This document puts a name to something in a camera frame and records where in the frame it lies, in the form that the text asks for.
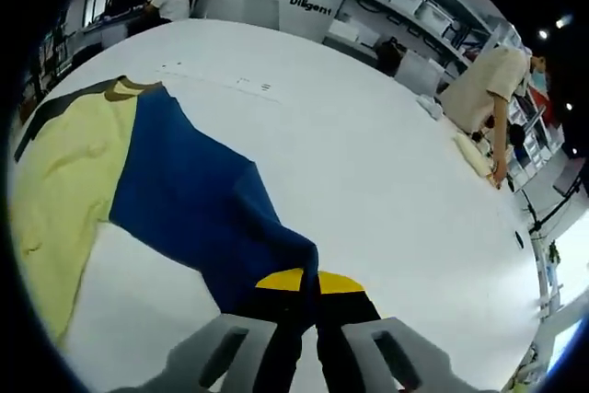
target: ceiling light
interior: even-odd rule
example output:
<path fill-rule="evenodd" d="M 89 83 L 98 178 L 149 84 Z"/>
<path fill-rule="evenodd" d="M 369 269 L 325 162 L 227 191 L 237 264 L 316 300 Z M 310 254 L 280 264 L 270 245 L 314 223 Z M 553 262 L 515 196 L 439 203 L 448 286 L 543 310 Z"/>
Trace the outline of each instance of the ceiling light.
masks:
<path fill-rule="evenodd" d="M 566 16 L 562 16 L 556 21 L 556 28 L 561 29 L 566 27 L 572 22 L 572 14 L 567 14 Z"/>

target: person's hand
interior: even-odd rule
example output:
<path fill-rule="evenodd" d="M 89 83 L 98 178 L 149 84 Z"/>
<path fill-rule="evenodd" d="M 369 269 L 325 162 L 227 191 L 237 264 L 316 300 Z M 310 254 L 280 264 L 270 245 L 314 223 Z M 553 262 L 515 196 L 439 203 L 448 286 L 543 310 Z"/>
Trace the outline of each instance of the person's hand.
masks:
<path fill-rule="evenodd" d="M 505 156 L 495 158 L 495 169 L 493 170 L 493 179 L 497 189 L 501 188 L 502 182 L 507 177 L 507 160 Z"/>

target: desk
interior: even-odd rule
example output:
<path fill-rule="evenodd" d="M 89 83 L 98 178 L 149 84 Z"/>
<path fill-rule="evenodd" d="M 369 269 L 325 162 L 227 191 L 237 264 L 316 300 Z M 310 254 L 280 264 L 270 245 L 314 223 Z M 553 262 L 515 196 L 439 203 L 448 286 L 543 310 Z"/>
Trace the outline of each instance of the desk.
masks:
<path fill-rule="evenodd" d="M 101 44 L 103 48 L 108 48 L 118 43 L 126 38 L 126 28 L 129 22 L 140 17 L 142 12 L 143 9 L 136 9 L 108 20 L 100 20 L 80 29 L 70 38 L 68 51 L 74 56 L 90 45 Z"/>
<path fill-rule="evenodd" d="M 525 226 L 507 187 L 480 179 L 453 128 L 407 88 L 310 40 L 191 19 L 108 48 L 48 99 L 121 74 L 162 80 L 196 127 L 256 161 L 283 223 L 317 243 L 320 268 L 363 284 L 383 318 L 448 352 L 458 376 L 500 389 L 512 375 L 538 325 Z M 99 391 L 137 385 L 217 313 L 197 272 L 104 225 L 65 356 Z M 304 336 L 293 392 L 326 391 L 316 338 Z"/>

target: white shirt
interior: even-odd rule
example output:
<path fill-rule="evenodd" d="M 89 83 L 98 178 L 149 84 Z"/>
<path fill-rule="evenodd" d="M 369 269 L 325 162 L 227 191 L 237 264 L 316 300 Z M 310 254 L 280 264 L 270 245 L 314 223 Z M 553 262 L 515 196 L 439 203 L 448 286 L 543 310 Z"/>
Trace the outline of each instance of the white shirt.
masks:
<path fill-rule="evenodd" d="M 529 66 L 529 56 L 516 48 L 498 47 L 480 55 L 440 94 L 445 114 L 466 133 L 478 131 L 493 113 L 489 92 L 509 101 L 525 82 Z"/>
<path fill-rule="evenodd" d="M 168 20 L 182 20 L 191 13 L 190 0 L 152 0 L 151 5 L 159 10 L 159 16 Z"/>

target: folded garment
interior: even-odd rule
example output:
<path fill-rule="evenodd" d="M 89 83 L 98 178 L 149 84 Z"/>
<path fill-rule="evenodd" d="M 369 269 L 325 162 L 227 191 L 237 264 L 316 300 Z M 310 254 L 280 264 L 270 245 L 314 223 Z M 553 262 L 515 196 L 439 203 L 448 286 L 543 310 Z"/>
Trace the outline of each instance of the folded garment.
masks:
<path fill-rule="evenodd" d="M 494 186 L 495 181 L 493 179 L 493 171 L 491 168 L 492 160 L 485 157 L 480 150 L 477 149 L 474 142 L 463 133 L 457 133 L 454 137 L 454 141 L 465 160 L 467 160 L 477 174 L 479 174 L 480 177 L 486 178 Z"/>
<path fill-rule="evenodd" d="M 66 331 L 99 221 L 200 271 L 222 311 L 271 273 L 317 274 L 315 245 L 281 225 L 256 165 L 194 129 L 159 84 L 121 77 L 49 100 L 18 159 L 25 149 L 11 228 L 54 341 Z"/>
<path fill-rule="evenodd" d="M 197 131 L 164 87 L 139 97 L 110 221 L 200 271 L 223 312 L 271 273 L 317 273 L 317 248 L 281 225 L 256 165 Z"/>
<path fill-rule="evenodd" d="M 112 79 L 46 101 L 18 146 L 10 227 L 32 298 L 54 341 L 72 314 L 97 224 L 108 220 L 136 97 L 149 87 Z"/>

